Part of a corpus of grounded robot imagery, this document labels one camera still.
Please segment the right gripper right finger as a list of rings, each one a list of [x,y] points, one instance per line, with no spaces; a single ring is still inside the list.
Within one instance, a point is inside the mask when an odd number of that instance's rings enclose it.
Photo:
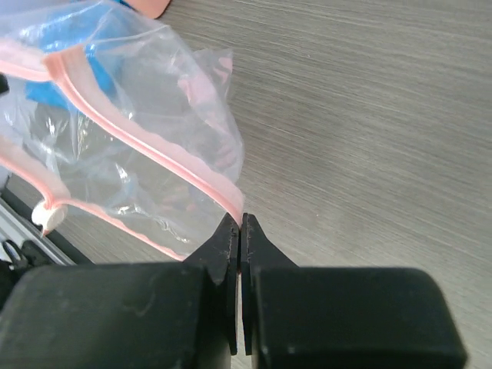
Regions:
[[[255,215],[244,213],[240,236],[242,322],[247,356],[252,355],[256,321],[254,274],[260,268],[296,268],[297,265],[275,246],[264,233]]]

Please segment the clear zip top bag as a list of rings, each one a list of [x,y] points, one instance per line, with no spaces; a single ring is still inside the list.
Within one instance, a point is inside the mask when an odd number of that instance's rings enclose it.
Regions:
[[[65,110],[25,96],[46,82],[39,41],[63,22],[127,28],[97,51],[121,56],[116,92]],[[1,165],[35,188],[31,212],[43,234],[69,213],[89,214],[182,260],[229,214],[241,224],[237,186],[244,144],[227,103],[229,49],[194,51],[168,25],[112,1],[69,2],[1,17]]]

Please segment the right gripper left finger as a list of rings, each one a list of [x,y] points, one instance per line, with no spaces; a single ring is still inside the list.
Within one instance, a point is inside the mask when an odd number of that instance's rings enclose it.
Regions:
[[[218,316],[230,354],[238,353],[238,276],[240,272],[240,227],[226,214],[213,235],[184,263],[202,266],[213,283],[215,302],[211,309]]]

